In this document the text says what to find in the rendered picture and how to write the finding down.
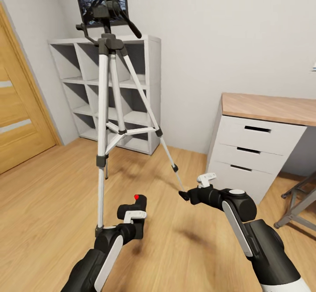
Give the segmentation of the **digital camera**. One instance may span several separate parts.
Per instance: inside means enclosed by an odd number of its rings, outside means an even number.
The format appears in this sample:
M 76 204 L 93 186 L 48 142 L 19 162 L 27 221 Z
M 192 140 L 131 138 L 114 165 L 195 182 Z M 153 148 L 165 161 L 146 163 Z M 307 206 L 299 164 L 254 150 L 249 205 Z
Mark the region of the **digital camera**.
M 136 199 L 136 202 L 134 204 L 132 205 L 122 204 L 118 207 L 118 210 L 117 210 L 118 219 L 124 220 L 126 211 L 137 211 L 137 210 L 146 211 L 147 197 L 144 195 L 136 194 L 134 198 Z M 143 223 L 143 226 L 144 226 L 144 221 L 145 221 L 144 219 L 132 219 L 132 220 L 134 223 Z

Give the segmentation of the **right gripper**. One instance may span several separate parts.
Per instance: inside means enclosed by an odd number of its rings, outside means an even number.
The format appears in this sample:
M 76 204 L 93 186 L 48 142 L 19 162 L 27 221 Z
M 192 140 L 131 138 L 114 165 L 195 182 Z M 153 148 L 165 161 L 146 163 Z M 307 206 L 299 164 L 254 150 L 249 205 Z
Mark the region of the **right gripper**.
M 213 188 L 213 184 L 210 184 L 210 186 L 206 188 L 197 187 L 197 188 L 188 190 L 188 192 L 179 191 L 178 193 L 184 200 L 186 201 L 190 200 L 190 203 L 193 205 L 196 205 L 202 202 L 209 206 L 212 206 L 211 201 L 210 201 L 210 194 L 213 190 L 215 190 Z

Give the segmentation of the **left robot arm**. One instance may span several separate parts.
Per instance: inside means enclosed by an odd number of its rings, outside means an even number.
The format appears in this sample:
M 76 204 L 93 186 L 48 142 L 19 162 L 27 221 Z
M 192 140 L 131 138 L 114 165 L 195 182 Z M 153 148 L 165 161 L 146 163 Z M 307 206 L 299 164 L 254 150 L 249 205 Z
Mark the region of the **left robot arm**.
M 124 223 L 102 228 L 94 249 L 76 263 L 61 292 L 101 292 L 122 246 L 143 238 L 143 223 L 134 223 L 132 219 L 146 218 L 145 211 L 126 211 Z

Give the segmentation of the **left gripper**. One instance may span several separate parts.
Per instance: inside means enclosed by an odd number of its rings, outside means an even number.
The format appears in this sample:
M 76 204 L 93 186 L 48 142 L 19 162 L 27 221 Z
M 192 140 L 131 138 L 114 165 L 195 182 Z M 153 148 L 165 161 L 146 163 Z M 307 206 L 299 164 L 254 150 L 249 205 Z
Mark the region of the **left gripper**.
M 143 238 L 143 228 L 144 228 L 143 223 L 134 223 L 134 224 L 120 223 L 119 225 L 125 226 L 129 231 L 129 239 L 127 243 L 129 243 L 133 239 Z

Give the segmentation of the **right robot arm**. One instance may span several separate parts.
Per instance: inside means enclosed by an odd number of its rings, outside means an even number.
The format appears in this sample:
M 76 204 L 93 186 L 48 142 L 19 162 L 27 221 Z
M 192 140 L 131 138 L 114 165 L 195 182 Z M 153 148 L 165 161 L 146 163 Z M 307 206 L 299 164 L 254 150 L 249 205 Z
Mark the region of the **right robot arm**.
M 224 211 L 263 292 L 311 292 L 284 252 L 284 244 L 276 230 L 263 219 L 255 220 L 254 200 L 243 190 L 214 189 L 208 181 L 215 178 L 214 172 L 200 175 L 197 182 L 201 184 L 197 188 L 178 193 L 193 205 L 202 202 Z

